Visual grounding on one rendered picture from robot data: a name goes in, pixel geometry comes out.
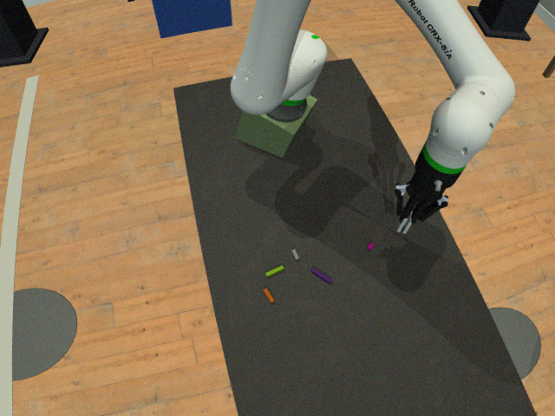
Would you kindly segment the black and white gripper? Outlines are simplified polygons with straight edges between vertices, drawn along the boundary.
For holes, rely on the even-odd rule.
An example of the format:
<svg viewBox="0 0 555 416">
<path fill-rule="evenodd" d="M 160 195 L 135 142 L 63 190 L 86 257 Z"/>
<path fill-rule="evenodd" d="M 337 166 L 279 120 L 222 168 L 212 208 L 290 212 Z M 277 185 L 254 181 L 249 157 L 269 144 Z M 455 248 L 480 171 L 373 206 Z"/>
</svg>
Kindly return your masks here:
<svg viewBox="0 0 555 416">
<path fill-rule="evenodd" d="M 397 231 L 400 232 L 402 227 L 404 226 L 403 233 L 406 234 L 409 227 L 415 224 L 417 219 L 420 219 L 420 221 L 424 221 L 432 216 L 434 213 L 436 213 L 439 209 L 447 207 L 448 196 L 442 195 L 445 190 L 446 189 L 441 189 L 440 191 L 436 191 L 435 188 L 426 185 L 423 181 L 421 181 L 416 172 L 412 179 L 406 185 L 396 183 L 396 214 L 400 216 L 400 223 L 398 222 Z M 403 194 L 405 193 L 405 191 L 408 192 L 410 198 L 406 206 L 404 206 L 403 208 Z"/>
</svg>

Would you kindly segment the purple rod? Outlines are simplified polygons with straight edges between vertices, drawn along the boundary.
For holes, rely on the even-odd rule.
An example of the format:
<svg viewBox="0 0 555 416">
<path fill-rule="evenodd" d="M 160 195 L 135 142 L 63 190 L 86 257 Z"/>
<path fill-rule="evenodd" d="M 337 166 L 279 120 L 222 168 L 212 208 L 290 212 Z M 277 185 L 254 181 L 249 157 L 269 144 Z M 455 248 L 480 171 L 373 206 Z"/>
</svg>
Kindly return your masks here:
<svg viewBox="0 0 555 416">
<path fill-rule="evenodd" d="M 320 277 L 321 279 L 323 279 L 326 283 L 331 284 L 332 280 L 330 278 L 328 278 L 327 276 L 325 276 L 324 274 L 322 274 L 321 272 L 319 272 L 318 270 L 314 269 L 311 271 L 313 274 L 315 274 L 316 276 Z"/>
</svg>

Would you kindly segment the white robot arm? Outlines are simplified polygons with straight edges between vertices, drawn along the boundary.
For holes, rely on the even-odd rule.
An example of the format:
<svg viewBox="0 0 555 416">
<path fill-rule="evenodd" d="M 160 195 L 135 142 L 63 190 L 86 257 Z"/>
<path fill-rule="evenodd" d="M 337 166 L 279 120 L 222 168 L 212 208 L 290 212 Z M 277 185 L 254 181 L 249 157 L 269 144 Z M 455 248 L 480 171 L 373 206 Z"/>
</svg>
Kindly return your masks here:
<svg viewBox="0 0 555 416">
<path fill-rule="evenodd" d="M 244 112 L 266 114 L 281 122 L 304 115 L 306 98 L 328 57 L 323 40 L 300 29 L 310 1 L 256 0 L 231 81 L 232 98 Z M 458 0 L 395 1 L 426 38 L 457 88 L 435 109 L 428 138 L 415 162 L 421 181 L 440 191 L 451 187 L 488 143 L 513 104 L 515 86 Z"/>
</svg>

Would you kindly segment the lime green rod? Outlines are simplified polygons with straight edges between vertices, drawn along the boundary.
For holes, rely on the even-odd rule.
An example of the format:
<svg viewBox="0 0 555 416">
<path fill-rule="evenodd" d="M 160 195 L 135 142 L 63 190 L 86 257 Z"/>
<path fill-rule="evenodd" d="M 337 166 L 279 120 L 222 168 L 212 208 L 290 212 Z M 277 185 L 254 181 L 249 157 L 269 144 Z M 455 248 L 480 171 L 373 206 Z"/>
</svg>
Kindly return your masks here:
<svg viewBox="0 0 555 416">
<path fill-rule="evenodd" d="M 272 276 L 272 275 L 274 275 L 274 274 L 276 274 L 276 273 L 278 273 L 278 272 L 280 272 L 280 271 L 282 271 L 282 270 L 284 270 L 284 267 L 283 267 L 283 266 L 279 266 L 279 267 L 277 267 L 277 268 L 274 269 L 274 270 L 271 270 L 271 271 L 266 272 L 265 275 L 266 275 L 267 277 L 269 277 L 269 276 Z"/>
</svg>

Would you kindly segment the orange rod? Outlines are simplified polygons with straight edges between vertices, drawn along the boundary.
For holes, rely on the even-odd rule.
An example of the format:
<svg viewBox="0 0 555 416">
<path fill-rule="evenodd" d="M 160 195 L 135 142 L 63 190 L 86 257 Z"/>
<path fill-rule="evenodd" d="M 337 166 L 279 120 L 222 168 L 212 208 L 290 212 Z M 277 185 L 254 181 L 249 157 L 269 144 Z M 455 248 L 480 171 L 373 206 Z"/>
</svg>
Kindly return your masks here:
<svg viewBox="0 0 555 416">
<path fill-rule="evenodd" d="M 268 289 L 263 289 L 263 292 L 265 293 L 265 295 L 267 296 L 267 298 L 269 299 L 270 303 L 274 302 L 274 299 L 272 298 L 270 292 L 268 291 Z"/>
</svg>

